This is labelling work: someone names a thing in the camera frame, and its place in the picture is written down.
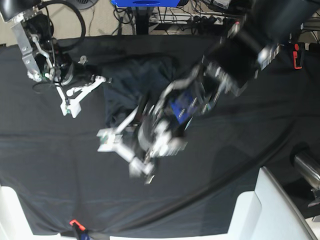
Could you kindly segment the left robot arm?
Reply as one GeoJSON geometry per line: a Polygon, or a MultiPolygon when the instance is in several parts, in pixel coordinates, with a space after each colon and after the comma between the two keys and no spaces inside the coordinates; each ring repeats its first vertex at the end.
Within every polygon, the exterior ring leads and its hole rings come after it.
{"type": "Polygon", "coordinates": [[[127,162],[129,175],[150,183],[156,159],[185,149],[184,132],[192,119],[212,111],[222,93],[240,95],[276,57],[280,42],[319,7],[317,0],[257,0],[186,77],[155,97],[144,96],[118,127],[116,152],[127,162]]]}

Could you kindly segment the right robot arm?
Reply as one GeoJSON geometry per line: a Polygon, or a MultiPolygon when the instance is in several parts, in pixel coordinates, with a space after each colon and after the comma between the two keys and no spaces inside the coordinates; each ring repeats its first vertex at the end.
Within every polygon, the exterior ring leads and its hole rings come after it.
{"type": "Polygon", "coordinates": [[[89,93],[105,83],[94,65],[87,64],[85,56],[74,61],[69,55],[83,43],[86,25],[80,11],[65,0],[2,0],[0,16],[5,23],[12,22],[11,30],[22,54],[27,75],[37,85],[54,87],[61,100],[62,108],[69,111],[89,93]],[[49,12],[51,5],[70,8],[80,23],[80,37],[70,45],[61,46],[54,37],[54,24],[49,12]]]}

